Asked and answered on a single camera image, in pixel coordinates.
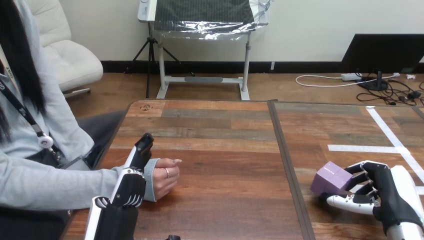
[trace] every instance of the sleeve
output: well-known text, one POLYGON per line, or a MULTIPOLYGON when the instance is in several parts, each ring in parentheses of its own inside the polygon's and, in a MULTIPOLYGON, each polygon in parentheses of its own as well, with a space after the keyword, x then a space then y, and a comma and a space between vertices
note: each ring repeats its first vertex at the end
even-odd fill
POLYGON ((0 206, 25 210, 90 208, 92 198, 112 195, 121 170, 63 170, 0 151, 0 206))
POLYGON ((146 192, 144 193, 144 200, 149 202, 156 202, 155 191, 153 188, 153 171, 155 170, 156 163, 159 158, 150 159, 144 167, 144 177, 146 179, 146 192))
POLYGON ((94 142, 78 126, 71 108, 59 88, 58 77, 55 70, 50 67, 50 60, 41 46, 39 30, 31 10, 24 0, 15 0, 15 2, 25 26, 31 55, 43 90, 46 110, 43 115, 44 122, 55 140, 56 147, 68 161, 86 157, 94 142))

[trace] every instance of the prosthetic hand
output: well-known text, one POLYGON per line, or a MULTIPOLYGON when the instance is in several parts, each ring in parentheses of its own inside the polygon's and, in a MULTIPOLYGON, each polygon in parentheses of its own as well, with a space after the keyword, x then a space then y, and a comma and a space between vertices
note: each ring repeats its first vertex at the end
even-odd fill
POLYGON ((352 195, 323 193, 329 205, 374 215, 389 240, 424 240, 424 210, 411 175, 403 166, 392 169, 380 162, 362 161, 345 169, 351 174, 346 190, 366 182, 352 195))
POLYGON ((146 191, 144 167, 152 153, 150 133, 135 144, 110 198, 94 197, 89 212, 85 240, 133 240, 138 210, 146 191))

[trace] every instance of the white chair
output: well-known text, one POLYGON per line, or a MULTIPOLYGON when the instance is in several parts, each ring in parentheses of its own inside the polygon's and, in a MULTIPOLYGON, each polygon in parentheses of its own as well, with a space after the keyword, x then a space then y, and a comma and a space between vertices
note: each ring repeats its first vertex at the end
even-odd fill
MULTIPOLYGON (((84 46, 71 41, 71 29, 58 0, 26 0, 34 15, 40 41, 51 65, 58 74, 62 92, 98 81, 103 67, 99 59, 84 46)), ((90 89, 76 90, 65 97, 87 93, 90 89)))

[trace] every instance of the white wall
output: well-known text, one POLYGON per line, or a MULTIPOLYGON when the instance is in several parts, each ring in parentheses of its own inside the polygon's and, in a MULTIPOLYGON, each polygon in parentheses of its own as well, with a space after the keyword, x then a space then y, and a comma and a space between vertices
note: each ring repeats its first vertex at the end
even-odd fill
MULTIPOLYGON (((132 60, 146 41, 139 0, 60 2, 72 39, 100 60, 132 60)), ((270 24, 252 35, 251 61, 341 61, 355 33, 424 34, 424 1, 275 0, 270 24)), ((244 40, 166 39, 164 45, 181 61, 244 60, 244 40)))

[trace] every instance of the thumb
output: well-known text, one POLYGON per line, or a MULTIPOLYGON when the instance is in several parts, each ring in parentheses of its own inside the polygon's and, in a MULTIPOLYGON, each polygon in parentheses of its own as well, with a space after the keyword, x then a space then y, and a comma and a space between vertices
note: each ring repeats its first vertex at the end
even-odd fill
POLYGON ((181 162, 182 162, 181 159, 161 158, 157 160, 155 168, 157 169, 173 168, 173 167, 176 167, 181 162))

